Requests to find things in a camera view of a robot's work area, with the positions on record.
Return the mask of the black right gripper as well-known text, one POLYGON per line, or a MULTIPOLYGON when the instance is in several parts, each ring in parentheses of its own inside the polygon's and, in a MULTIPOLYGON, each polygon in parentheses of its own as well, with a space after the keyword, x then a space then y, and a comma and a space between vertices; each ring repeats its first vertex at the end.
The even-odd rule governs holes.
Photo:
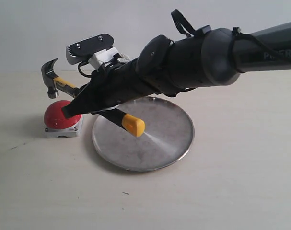
POLYGON ((136 64, 134 59, 110 70, 106 76, 93 77, 73 101, 61 109, 64 116, 89 114, 145 96, 145 84, 136 73, 136 64))

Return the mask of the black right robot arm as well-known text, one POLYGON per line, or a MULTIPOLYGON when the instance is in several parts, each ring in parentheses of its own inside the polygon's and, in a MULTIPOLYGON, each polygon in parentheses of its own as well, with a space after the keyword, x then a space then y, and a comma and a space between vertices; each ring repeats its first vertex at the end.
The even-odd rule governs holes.
POLYGON ((92 78, 62 109, 66 118, 96 113, 151 94, 175 97, 198 87, 228 86, 240 74, 291 69, 291 22, 252 34, 199 29, 172 42, 160 35, 139 57, 92 78))

